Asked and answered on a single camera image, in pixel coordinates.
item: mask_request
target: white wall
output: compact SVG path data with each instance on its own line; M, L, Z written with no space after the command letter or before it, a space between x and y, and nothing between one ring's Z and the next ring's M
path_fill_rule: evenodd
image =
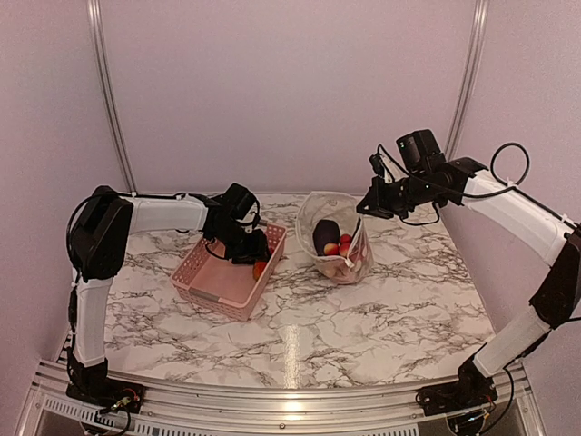
M445 137L474 2L103 2L145 191L366 192L380 142Z
M13 434L66 326L69 214L97 184L123 185L86 2L0 2L0 47L0 422Z
M458 156L488 163L502 143L530 152L524 190L581 219L581 4L519 0L490 3L486 44ZM518 154L503 174L516 180ZM446 225L495 328L527 305L547 268L520 241L486 218L445 210ZM526 369L549 436L579 434L581 323L553 332Z

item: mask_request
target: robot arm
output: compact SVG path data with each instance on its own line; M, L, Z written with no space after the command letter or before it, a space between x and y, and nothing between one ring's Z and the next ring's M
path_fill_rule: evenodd
M254 218L242 222L255 203ZM117 193L106 186L97 188L67 232L67 249L76 275L69 303L74 342L68 355L72 384L67 394L111 407L128 391L143 391L140 385L107 378L103 342L107 296L113 277L123 265L129 234L203 231L206 239L224 244L224 257L233 263L268 261L266 236L255 228L260 221L259 208L256 197L236 183L213 198L188 194L137 196ZM141 402L135 398L130 404L132 411L138 411Z
M458 368L457 382L419 390L418 402L426 415L478 406L488 397L497 398L494 374L532 352L572 315L581 298L581 228L516 186L502 184L481 163L469 158L446 162L429 130L399 138L397 144L406 166L399 169L408 177L386 183L379 152L372 155L377 176L358 212L403 220L417 205L443 207L450 201L495 221L551 267L530 305Z

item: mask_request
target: aluminum frame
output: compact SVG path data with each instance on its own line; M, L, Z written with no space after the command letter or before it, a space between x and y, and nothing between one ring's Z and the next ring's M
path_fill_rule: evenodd
M101 1L88 0L88 14L89 23L91 24L91 31L94 43L94 54L97 62L97 70L99 72L99 81L101 83L101 90L103 91L103 99L105 109L107 111L107 118L113 136L113 145L117 160L121 168L125 187L130 192L137 192L137 185L133 177L133 171L129 162L129 154L125 147L125 140L123 139L123 132L121 130L121 123L119 121L119 114L115 105L115 98L113 96L113 87L111 85L111 75L109 73L109 64L107 63L107 51L105 49L105 39L103 33L103 21L101 19Z
M545 436L527 375L520 364L513 365L511 372L515 379L515 405L525 422L527 436ZM193 434L209 436L389 434L394 429L403 431L417 428L421 422L441 420L444 415L424 416L415 402L416 391L426 384L456 379L445 377L358 388L284 390L180 383L119 372L110 372L110 375L146 387L142 411L132 419L135 426L132 434L144 436L153 436L155 427L175 431L187 429ZM508 377L500 373L494 381L499 395L498 407L503 407L510 394ZM35 435L42 412L54 412L55 403L64 405L59 406L63 415L72 416L71 410L65 414L69 407L78 410L74 412L77 413L75 417L84 412L87 422L91 421L91 412L98 408L67 398L67 384L66 365L47 361L39 364L18 436ZM123 427L123 415L108 417L109 425L115 422L117 427Z
M450 126L448 133L446 147L444 148L444 155L448 160L454 157L458 149L468 105L472 93L474 92L474 84L476 83L480 59L482 58L482 47L484 45L488 17L488 3L488 0L476 1L474 19L472 22L472 32L468 43L468 56L466 58L464 77L462 79L462 85L460 86L458 103L456 105L454 117L452 118L452 125Z

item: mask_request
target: red apple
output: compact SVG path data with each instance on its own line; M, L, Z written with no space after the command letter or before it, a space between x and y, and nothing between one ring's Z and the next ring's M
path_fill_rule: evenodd
M348 234L348 233L344 233L344 234L342 234L342 235L341 235L341 237L339 238L339 244L340 244L340 245L343 245L344 243L350 243L352 239L353 239L353 238L351 238L351 235L350 235L350 234Z
M339 247L339 256L347 257L350 247L351 243L342 243L341 247Z
M337 243L328 243L323 248L323 252L326 256L336 256L339 254L339 245Z

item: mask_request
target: marble table surface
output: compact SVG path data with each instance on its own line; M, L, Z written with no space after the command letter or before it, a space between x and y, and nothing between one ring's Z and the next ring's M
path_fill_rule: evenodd
M112 370L180 382L337 388L452 375L492 334L442 223L366 218L375 266L354 285L320 275L294 235L304 195L261 195L288 229L285 252L247 322L182 300L169 276L201 237L139 233L109 295ZM410 220L429 220L421 209Z

